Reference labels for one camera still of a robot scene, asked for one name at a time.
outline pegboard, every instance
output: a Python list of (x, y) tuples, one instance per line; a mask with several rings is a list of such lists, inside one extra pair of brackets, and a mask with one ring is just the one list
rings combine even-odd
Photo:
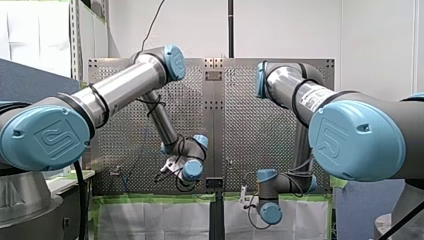
[[(90, 82), (111, 76), (129, 63), (127, 59), (90, 59)], [(208, 135), (203, 128), (202, 80), (202, 68), (191, 64), (184, 81), (169, 83), (158, 91), (176, 132), (184, 136)], [(97, 141), (102, 163), (95, 178), (96, 195), (178, 193), (174, 177), (160, 183), (153, 181), (167, 156), (159, 151), (160, 137), (146, 113), (142, 103), (132, 102), (99, 129)], [(197, 191), (203, 191), (202, 186), (203, 180)]]
[[(210, 61), (216, 65), (205, 64)], [(187, 59), (184, 80), (159, 90), (177, 131), (185, 136), (207, 134), (208, 158), (196, 192), (205, 192), (205, 177), (224, 176), (226, 191), (239, 191), (242, 176), (258, 168), (286, 171), (294, 150), (294, 115), (270, 101), (255, 98), (256, 66), (263, 59)], [(305, 62), (321, 71), (327, 87), (334, 83), (330, 60), (270, 60)], [(127, 59), (90, 59), (90, 82), (121, 71)], [(94, 194), (123, 192), (180, 194), (175, 178), (154, 183), (153, 178), (167, 156), (160, 153), (160, 138), (146, 117), (144, 106), (133, 102), (114, 115), (97, 135), (101, 168), (97, 170)], [(315, 165), (319, 191), (329, 188), (329, 177)], [(254, 177), (249, 181), (255, 186)]]

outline pipe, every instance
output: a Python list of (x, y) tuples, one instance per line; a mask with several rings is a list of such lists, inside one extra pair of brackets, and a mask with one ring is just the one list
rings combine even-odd
[(234, 58), (234, 0), (228, 0), (228, 56)]

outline black cable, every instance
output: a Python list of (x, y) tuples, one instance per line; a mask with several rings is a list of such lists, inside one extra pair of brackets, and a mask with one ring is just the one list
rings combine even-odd
[(247, 210), (247, 217), (249, 218), (249, 222), (250, 222), (250, 224), (252, 224), (252, 226), (253, 226), (254, 228), (256, 228), (256, 229), (258, 229), (258, 230), (266, 230), (266, 229), (268, 229), (269, 227), (271, 227), (271, 224), (268, 224), (268, 226), (266, 226), (266, 227), (258, 227), (258, 226), (256, 226), (256, 225), (253, 223), (252, 218), (250, 217), (250, 209), (251, 209), (252, 207), (253, 207), (253, 208), (256, 208), (256, 205), (253, 205), (253, 204), (252, 204), (253, 199), (254, 199), (256, 196), (257, 196), (257, 195), (255, 194), (255, 195), (253, 195), (253, 196), (252, 196), (252, 198), (250, 199), (250, 203), (249, 203), (248, 210)]
[(84, 176), (82, 174), (81, 166), (79, 161), (74, 162), (75, 172), (77, 174), (78, 188), (79, 188), (79, 197), (80, 197), (80, 229), (78, 239), (85, 239), (85, 228), (87, 226), (87, 211), (86, 211), (86, 192), (85, 192), (85, 182)]
[[(92, 186), (93, 186), (93, 180), (92, 179), (89, 179), (88, 180), (88, 186), (87, 186), (87, 188), (88, 188), (88, 194), (87, 194), (87, 202), (86, 202), (86, 205), (87, 205), (87, 207), (86, 207), (86, 214), (85, 214), (85, 218), (86, 218), (86, 222), (88, 223), (88, 211), (89, 211), (89, 209), (90, 209), (90, 197), (91, 197), (91, 188), (92, 188)], [(88, 224), (86, 224), (87, 226), (85, 226), (85, 233), (87, 234), (88, 233)]]
[(150, 36), (150, 32), (152, 31), (153, 25), (155, 24), (156, 18), (158, 17), (160, 9), (162, 8), (162, 5), (163, 5), (164, 2), (165, 2), (165, 0), (162, 0), (162, 2), (159, 4), (158, 9), (156, 10), (155, 17), (153, 18), (152, 22), (150, 23), (149, 31), (147, 32), (147, 35), (144, 38), (143, 43), (141, 44), (141, 52), (144, 50), (144, 44), (146, 43), (147, 39)]
[(109, 120), (109, 114), (110, 114), (110, 110), (109, 110), (109, 106), (107, 105), (106, 100), (103, 98), (103, 96), (97, 91), (97, 89), (93, 86), (93, 84), (88, 84), (88, 87), (91, 89), (91, 91), (93, 91), (94, 95), (97, 96), (97, 98), (100, 100), (100, 102), (102, 102), (103, 107), (105, 108), (105, 112), (103, 113), (103, 123), (96, 127), (96, 128), (101, 128), (103, 127), (107, 121)]
[(159, 94), (158, 98), (156, 99), (155, 102), (149, 102), (149, 101), (145, 101), (142, 99), (137, 98), (136, 101), (145, 103), (145, 104), (154, 104), (153, 108), (149, 110), (149, 112), (147, 112), (147, 117), (150, 117), (150, 114), (152, 114), (152, 112), (157, 108), (157, 106), (159, 104), (162, 104), (162, 106), (166, 106), (165, 102), (161, 102), (160, 100), (162, 99), (162, 95)]
[(378, 240), (387, 240), (390, 236), (396, 233), (403, 225), (408, 223), (412, 218), (414, 218), (418, 213), (420, 213), (424, 209), (424, 201), (420, 203), (420, 205), (416, 206), (412, 211), (406, 214), (398, 223), (396, 223), (392, 228), (389, 229), (383, 236), (381, 236)]
[(296, 95), (297, 95), (297, 91), (299, 91), (300, 87), (303, 86), (303, 84), (307, 83), (307, 82), (313, 82), (318, 84), (317, 81), (313, 80), (313, 79), (305, 79), (302, 82), (300, 82), (299, 84), (296, 85), (296, 87), (293, 90), (293, 94), (292, 94), (292, 111), (294, 113), (294, 115), (296, 116), (297, 120), (305, 127), (308, 128), (308, 124), (303, 120), (303, 118), (300, 116), (299, 112), (297, 111), (297, 107), (296, 107)]

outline green tape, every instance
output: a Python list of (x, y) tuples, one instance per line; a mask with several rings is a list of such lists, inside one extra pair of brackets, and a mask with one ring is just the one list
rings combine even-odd
[(334, 176), (330, 176), (330, 186), (333, 188), (340, 188), (343, 189), (346, 184), (348, 183), (347, 180), (336, 178)]

